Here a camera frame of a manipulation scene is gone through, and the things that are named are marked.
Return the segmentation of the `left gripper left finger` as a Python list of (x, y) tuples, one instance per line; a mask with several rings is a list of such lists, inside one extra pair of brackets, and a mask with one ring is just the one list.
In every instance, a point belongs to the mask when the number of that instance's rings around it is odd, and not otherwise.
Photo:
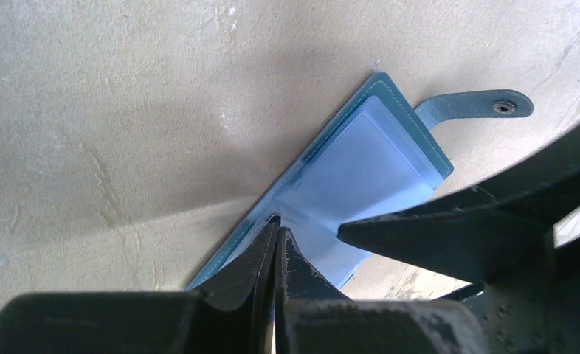
[(270, 353), (280, 225), (190, 291), (32, 293), (0, 311), (0, 353)]

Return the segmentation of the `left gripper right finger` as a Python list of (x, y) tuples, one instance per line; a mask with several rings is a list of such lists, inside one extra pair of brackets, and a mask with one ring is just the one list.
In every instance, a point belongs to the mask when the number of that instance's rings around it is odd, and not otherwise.
[(304, 258), (286, 227), (275, 261), (277, 353), (488, 352), (480, 324), (458, 302), (347, 298)]

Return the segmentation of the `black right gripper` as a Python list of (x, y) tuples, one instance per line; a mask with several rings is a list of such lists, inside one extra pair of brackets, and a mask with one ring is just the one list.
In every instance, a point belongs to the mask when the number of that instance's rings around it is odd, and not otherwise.
[(480, 323), (492, 353), (580, 353), (580, 236), (555, 222), (580, 206), (580, 123), (534, 155), (432, 202), (432, 213), (340, 226), (338, 238), (467, 281), (447, 299)]

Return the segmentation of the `teal card holder wallet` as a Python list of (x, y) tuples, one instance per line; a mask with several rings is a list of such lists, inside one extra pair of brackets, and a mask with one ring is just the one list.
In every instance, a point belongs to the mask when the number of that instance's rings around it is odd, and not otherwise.
[(372, 73), (238, 222), (191, 286), (229, 265), (279, 217), (305, 258), (341, 288), (369, 253), (338, 240), (339, 226), (423, 204), (453, 173), (431, 133), (435, 126), (533, 112), (533, 101), (511, 89), (442, 94), (412, 107), (387, 73)]

